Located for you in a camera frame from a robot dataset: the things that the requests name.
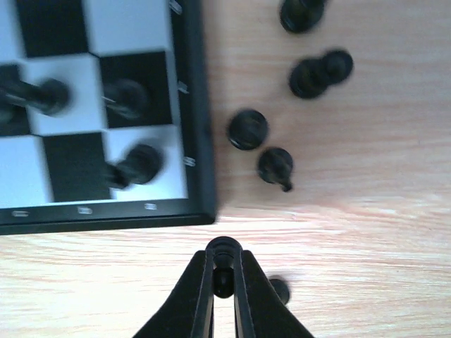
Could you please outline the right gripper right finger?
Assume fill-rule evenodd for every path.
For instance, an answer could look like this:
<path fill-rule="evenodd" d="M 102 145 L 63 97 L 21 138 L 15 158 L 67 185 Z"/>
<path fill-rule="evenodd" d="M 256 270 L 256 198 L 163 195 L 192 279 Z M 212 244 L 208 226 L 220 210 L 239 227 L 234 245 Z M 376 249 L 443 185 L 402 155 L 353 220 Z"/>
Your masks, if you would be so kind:
<path fill-rule="evenodd" d="M 237 250 L 233 259 L 236 337 L 312 337 L 285 307 L 254 255 Z"/>

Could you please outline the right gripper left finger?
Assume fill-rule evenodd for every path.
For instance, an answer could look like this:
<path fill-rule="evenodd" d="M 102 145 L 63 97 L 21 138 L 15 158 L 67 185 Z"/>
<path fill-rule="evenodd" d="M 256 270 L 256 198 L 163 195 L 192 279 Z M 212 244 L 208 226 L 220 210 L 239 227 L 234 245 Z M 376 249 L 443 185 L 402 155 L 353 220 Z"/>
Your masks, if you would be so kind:
<path fill-rule="evenodd" d="M 212 337 L 213 251 L 198 251 L 160 309 L 135 334 L 148 338 Z"/>

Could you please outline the black piece lowest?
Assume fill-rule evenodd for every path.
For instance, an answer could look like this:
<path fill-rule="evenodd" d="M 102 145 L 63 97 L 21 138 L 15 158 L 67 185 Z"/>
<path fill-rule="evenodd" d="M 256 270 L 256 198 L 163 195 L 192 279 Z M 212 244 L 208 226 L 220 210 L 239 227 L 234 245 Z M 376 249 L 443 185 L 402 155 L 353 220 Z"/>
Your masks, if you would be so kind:
<path fill-rule="evenodd" d="M 214 294 L 218 298 L 227 299 L 234 294 L 234 260 L 242 247 L 232 237 L 221 236 L 212 239 L 206 249 L 213 254 Z"/>

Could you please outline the black pawn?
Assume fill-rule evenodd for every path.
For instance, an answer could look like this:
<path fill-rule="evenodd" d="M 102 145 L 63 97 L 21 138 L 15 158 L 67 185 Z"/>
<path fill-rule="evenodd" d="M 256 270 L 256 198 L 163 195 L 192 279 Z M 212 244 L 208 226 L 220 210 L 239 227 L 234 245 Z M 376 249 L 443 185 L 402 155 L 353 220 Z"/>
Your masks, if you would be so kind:
<path fill-rule="evenodd" d="M 10 105 L 37 109 L 44 115 L 56 115 L 70 103 L 68 85 L 54 78 L 47 78 L 40 84 L 22 80 L 4 82 L 1 95 Z"/>

